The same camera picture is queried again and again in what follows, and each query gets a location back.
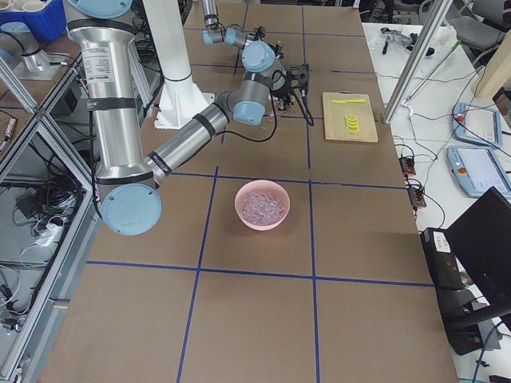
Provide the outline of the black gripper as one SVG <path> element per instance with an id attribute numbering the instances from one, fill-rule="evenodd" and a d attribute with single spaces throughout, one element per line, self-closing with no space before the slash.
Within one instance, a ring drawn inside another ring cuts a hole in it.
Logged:
<path id="1" fill-rule="evenodd" d="M 292 86 L 293 76 L 277 69 L 271 76 L 273 88 L 270 94 L 277 102 L 278 110 L 290 110 L 295 104 L 294 88 Z"/>

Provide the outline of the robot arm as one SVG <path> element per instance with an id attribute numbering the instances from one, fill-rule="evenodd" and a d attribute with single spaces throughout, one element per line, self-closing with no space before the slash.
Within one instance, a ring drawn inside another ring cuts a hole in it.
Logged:
<path id="1" fill-rule="evenodd" d="M 224 28 L 216 4 L 206 1 L 204 42 L 241 52 L 244 76 L 238 89 L 203 93 L 194 82 L 175 1 L 144 4 L 163 75 L 156 126 L 173 130 L 159 148 L 144 154 L 133 90 L 130 46 L 135 32 L 129 1 L 67 1 L 69 38 L 81 47 L 89 90 L 87 108 L 96 126 L 101 163 L 93 177 L 101 217 L 120 235 L 150 230 L 161 214 L 160 182 L 197 154 L 228 124 L 258 125 L 271 97 L 291 90 L 279 51 L 240 26 Z"/>
<path id="2" fill-rule="evenodd" d="M 243 50 L 251 43 L 262 41 L 265 37 L 265 29 L 262 26 L 251 33 L 245 33 L 239 24 L 225 27 L 220 22 L 215 0 L 203 0 L 201 4 L 204 14 L 203 39 L 206 45 L 225 43 Z"/>

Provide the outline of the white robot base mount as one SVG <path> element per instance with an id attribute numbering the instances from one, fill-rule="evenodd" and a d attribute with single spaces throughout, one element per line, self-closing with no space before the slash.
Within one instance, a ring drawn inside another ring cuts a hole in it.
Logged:
<path id="1" fill-rule="evenodd" d="M 164 77 L 156 127 L 179 129 L 209 106 L 214 95 L 202 93 L 193 80 L 178 2 L 143 4 Z"/>

